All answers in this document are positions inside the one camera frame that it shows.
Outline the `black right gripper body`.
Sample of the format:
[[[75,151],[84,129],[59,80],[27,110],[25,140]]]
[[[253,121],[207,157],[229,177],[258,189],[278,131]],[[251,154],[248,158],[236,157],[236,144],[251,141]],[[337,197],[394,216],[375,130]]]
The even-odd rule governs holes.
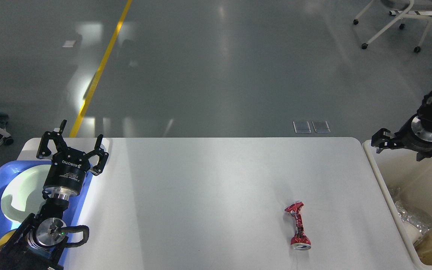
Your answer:
[[[400,130],[402,129],[408,130],[408,134],[403,139],[405,149],[417,153],[432,150],[432,122],[422,120],[418,115],[414,114],[400,128]]]

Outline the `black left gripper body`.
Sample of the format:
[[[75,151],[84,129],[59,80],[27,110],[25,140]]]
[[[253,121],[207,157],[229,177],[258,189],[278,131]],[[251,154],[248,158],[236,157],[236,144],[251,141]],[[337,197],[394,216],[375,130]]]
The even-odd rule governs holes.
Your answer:
[[[43,190],[54,193],[68,191],[71,197],[80,195],[90,162],[86,156],[54,155]]]

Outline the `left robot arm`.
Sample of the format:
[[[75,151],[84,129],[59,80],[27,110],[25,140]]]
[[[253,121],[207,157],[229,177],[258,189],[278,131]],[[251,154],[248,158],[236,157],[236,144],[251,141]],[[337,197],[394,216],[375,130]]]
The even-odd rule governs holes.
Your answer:
[[[9,239],[0,245],[0,270],[62,270],[59,261],[65,249],[89,240],[88,226],[67,226],[63,215],[70,199],[80,195],[87,173],[103,172],[109,153],[102,147],[103,134],[90,152],[69,147],[62,136],[66,123],[63,120],[41,137],[36,157],[51,162],[42,188],[44,203],[38,213],[30,213],[8,232]]]

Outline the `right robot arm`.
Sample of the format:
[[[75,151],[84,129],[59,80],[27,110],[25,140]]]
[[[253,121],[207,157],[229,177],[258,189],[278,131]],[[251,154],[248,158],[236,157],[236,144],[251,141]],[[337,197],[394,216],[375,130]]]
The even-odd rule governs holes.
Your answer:
[[[385,149],[409,149],[416,152],[417,161],[432,158],[432,91],[397,132],[381,128],[372,136],[370,145],[377,153]]]

